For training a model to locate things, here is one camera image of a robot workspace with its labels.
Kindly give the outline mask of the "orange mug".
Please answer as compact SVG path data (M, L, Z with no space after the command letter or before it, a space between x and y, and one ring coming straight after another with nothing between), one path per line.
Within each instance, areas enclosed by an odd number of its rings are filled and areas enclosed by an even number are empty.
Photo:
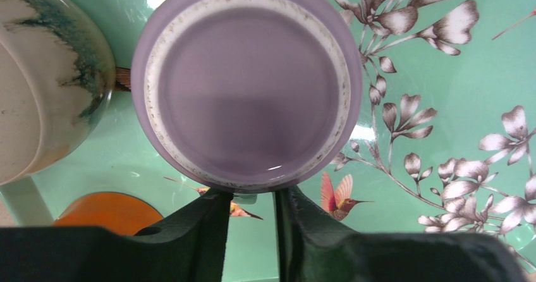
M99 226L118 235L136 234L163 216L145 201L118 192L90 193L72 202L55 226Z

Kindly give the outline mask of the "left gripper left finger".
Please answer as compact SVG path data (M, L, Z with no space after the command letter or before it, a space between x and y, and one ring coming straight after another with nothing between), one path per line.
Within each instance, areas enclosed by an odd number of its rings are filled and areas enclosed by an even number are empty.
M220 281L232 196L209 190L133 236L104 228L1 229L2 281Z

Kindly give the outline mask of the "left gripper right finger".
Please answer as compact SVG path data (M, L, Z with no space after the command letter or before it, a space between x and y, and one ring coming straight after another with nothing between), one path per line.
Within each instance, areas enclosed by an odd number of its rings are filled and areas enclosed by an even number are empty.
M359 233L298 187L274 193L281 281L524 281L499 240L476 233Z

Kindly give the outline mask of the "cream mug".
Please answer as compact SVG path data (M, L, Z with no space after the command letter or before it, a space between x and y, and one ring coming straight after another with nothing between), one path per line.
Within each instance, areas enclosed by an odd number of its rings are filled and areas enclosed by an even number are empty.
M70 0L1 0L1 198L21 225L53 217L33 174L73 152L116 82L97 25Z

